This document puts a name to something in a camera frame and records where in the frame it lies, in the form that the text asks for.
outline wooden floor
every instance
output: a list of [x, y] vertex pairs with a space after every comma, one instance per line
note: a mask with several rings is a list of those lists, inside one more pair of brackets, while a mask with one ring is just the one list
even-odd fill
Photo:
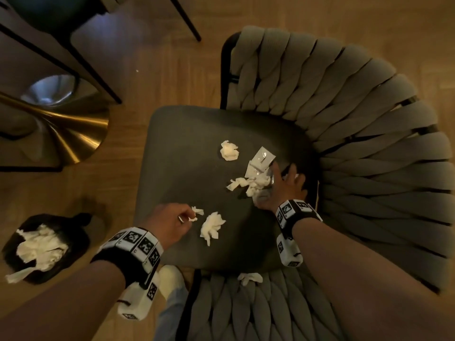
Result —
[[[169, 0], [129, 0], [77, 31], [73, 44], [123, 98], [111, 108], [105, 143], [86, 162], [58, 174], [0, 175], [0, 245], [29, 216], [96, 211], [109, 235], [132, 223], [147, 123], [169, 104], [218, 107], [220, 51], [244, 25], [280, 27], [366, 46], [406, 74], [439, 111], [455, 144], [455, 0], [181, 0], [202, 35], [198, 43]], [[85, 74], [49, 36], [0, 9], [2, 23]], [[0, 90], [14, 95], [60, 72], [0, 35]], [[90, 250], [51, 282], [33, 287], [0, 282], [0, 316], [88, 263]], [[7, 272], [0, 264], [0, 277]], [[187, 278], [191, 271], [186, 271]], [[455, 290], [448, 295], [455, 302]], [[111, 311], [95, 340], [151, 340], [159, 296], [142, 322]]]

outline black chair leg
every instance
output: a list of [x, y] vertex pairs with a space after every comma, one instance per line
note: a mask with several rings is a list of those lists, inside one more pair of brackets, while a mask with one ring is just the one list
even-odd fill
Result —
[[194, 37], [196, 37], [196, 40], [200, 42], [202, 40], [201, 35], [199, 32], [196, 30], [194, 27], [193, 23], [191, 22], [190, 18], [188, 15], [185, 13], [185, 10], [182, 8], [178, 0], [171, 0], [172, 4], [176, 8], [176, 10], [179, 12], [180, 16], [183, 18], [187, 26], [190, 28], [191, 32], [194, 34]]
[[75, 71], [74, 69], [71, 69], [70, 67], [68, 67], [63, 62], [61, 62], [61, 61], [57, 60], [55, 57], [49, 55], [46, 51], [38, 48], [36, 45], [34, 45], [33, 43], [29, 42], [28, 40], [20, 37], [18, 34], [15, 34], [13, 31], [11, 31], [6, 26], [3, 26], [2, 24], [0, 24], [0, 32], [2, 32], [3, 34], [7, 35], [8, 37], [10, 37], [11, 39], [15, 40], [16, 42], [22, 44], [27, 49], [30, 49], [31, 51], [33, 51], [34, 53], [38, 54], [39, 56], [45, 58], [49, 62], [55, 64], [57, 67], [65, 70], [66, 72], [70, 73], [71, 75], [74, 75], [76, 78], [79, 78], [79, 73], [77, 73], [77, 71]]
[[54, 36], [57, 42], [60, 43], [69, 53], [81, 64], [82, 67], [95, 79], [97, 83], [115, 100], [117, 104], [121, 104], [122, 100], [119, 96], [109, 87], [109, 85], [103, 80], [102, 77], [94, 70], [94, 68], [88, 63], [85, 58], [77, 51], [77, 49], [71, 44], [69, 38], [59, 38]]

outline foot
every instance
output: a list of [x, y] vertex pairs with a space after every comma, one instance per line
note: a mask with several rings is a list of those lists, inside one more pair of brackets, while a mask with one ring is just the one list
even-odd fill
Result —
[[158, 272], [160, 276], [160, 292], [168, 300], [173, 290], [185, 287], [185, 280], [182, 273], [174, 265], [165, 265]]

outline wrist strap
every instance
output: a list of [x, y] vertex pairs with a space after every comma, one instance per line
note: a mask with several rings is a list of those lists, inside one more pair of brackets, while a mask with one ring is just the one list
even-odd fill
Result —
[[125, 277], [125, 288], [138, 282], [143, 289], [147, 289], [162, 253], [163, 248], [154, 235], [146, 229], [130, 227], [117, 232], [100, 246], [91, 262], [111, 262]]
[[303, 200], [286, 200], [277, 209], [275, 216], [281, 233], [286, 239], [292, 239], [295, 223], [304, 218], [315, 218], [322, 221], [319, 214]]

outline chair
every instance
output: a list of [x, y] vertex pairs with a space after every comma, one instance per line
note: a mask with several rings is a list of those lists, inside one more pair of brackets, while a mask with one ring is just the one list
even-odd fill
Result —
[[[291, 151], [309, 156], [309, 164], [303, 164], [305, 170], [316, 165], [311, 179], [320, 181], [318, 211], [325, 223], [388, 258], [430, 290], [439, 293], [446, 289], [455, 244], [451, 229], [455, 220], [455, 198], [451, 194], [455, 170], [448, 161], [449, 140], [437, 129], [434, 109], [417, 97], [409, 80], [397, 74], [390, 63], [370, 57], [361, 46], [344, 46], [335, 39], [274, 28], [245, 27], [226, 41], [221, 55], [220, 110], [198, 108], [197, 112], [195, 107], [186, 107], [189, 109], [185, 112], [191, 112], [184, 122], [191, 130], [184, 134], [179, 130], [180, 119], [173, 118], [176, 115], [172, 107], [152, 116], [135, 222], [156, 203], [176, 198], [175, 190], [181, 200], [199, 203], [198, 208], [204, 208], [203, 197], [210, 207], [214, 199], [220, 198], [224, 200], [217, 208], [228, 210], [226, 205], [235, 204], [228, 200], [228, 192], [215, 192], [222, 191], [215, 174], [207, 176], [209, 155], [205, 151], [212, 152], [216, 146], [211, 142], [215, 141], [202, 142], [198, 135], [189, 141], [188, 137], [208, 132], [204, 126], [220, 127], [229, 122], [229, 117], [243, 115], [257, 124], [256, 129], [251, 125], [243, 129], [250, 141], [269, 135], [266, 148], [285, 137], [294, 137], [293, 130], [305, 132], [306, 138], [298, 139], [307, 140], [317, 152], [320, 168], [317, 161], [311, 161], [310, 152], [301, 148]], [[273, 120], [276, 130], [267, 128], [261, 133], [264, 119]], [[283, 121], [291, 126], [285, 134]], [[169, 129], [177, 130], [174, 137], [180, 134], [182, 138], [175, 139], [180, 157], [171, 148], [167, 161], [179, 157], [189, 162], [175, 169], [179, 173], [174, 177], [180, 179], [174, 186], [155, 189], [159, 187], [157, 180], [166, 180], [160, 166], [167, 164], [162, 163], [162, 157], [155, 161], [150, 157], [157, 153], [158, 146], [168, 144], [163, 141], [163, 132]], [[229, 140], [236, 143], [234, 137], [240, 136], [240, 131], [231, 134]], [[245, 145], [239, 145], [240, 155]], [[191, 161], [191, 155], [185, 156], [195, 146], [204, 149], [200, 150], [203, 158], [199, 166]], [[214, 160], [210, 164], [212, 172], [226, 176], [225, 162], [217, 164]], [[200, 175], [200, 170], [205, 170], [204, 174]], [[198, 183], [204, 178], [209, 180], [209, 187]], [[267, 221], [260, 219], [259, 229], [255, 220], [261, 218], [260, 211], [251, 207], [249, 212], [255, 214], [254, 218], [240, 226], [234, 214], [242, 210], [226, 215], [215, 249], [199, 244], [202, 241], [204, 245], [203, 239], [197, 239], [199, 224], [195, 224], [196, 230], [192, 229], [169, 250], [168, 257], [162, 258], [166, 264], [198, 269], [177, 339], [198, 339], [208, 333], [214, 339], [226, 340], [345, 339], [330, 302], [305, 265], [284, 268], [279, 261], [270, 260], [265, 248], [269, 239], [274, 240], [277, 227], [269, 228]], [[270, 251], [278, 254], [272, 245]], [[257, 246], [259, 262], [247, 264], [250, 260], [246, 256], [244, 261], [235, 257], [236, 252], [247, 251], [244, 248], [250, 246]], [[241, 286], [237, 275], [244, 269], [262, 273], [264, 282]]]
[[[70, 54], [79, 62], [85, 70], [105, 89], [108, 94], [117, 102], [122, 103], [120, 97], [109, 87], [109, 85], [100, 77], [94, 68], [82, 57], [77, 49], [71, 44], [71, 34], [85, 24], [88, 20], [97, 14], [105, 14], [107, 11], [113, 11], [117, 8], [118, 3], [125, 0], [6, 0], [9, 5], [22, 17], [29, 25], [39, 31], [52, 35]], [[190, 21], [189, 17], [179, 4], [178, 0], [171, 0], [174, 7], [182, 16], [198, 41], [201, 36]], [[3, 26], [0, 31], [18, 40], [18, 36]], [[21, 44], [26, 45], [29, 49], [35, 51], [46, 59], [49, 55], [42, 50], [37, 50], [36, 46], [28, 45], [28, 42], [19, 38]], [[50, 57], [50, 61], [55, 63], [57, 60]]]

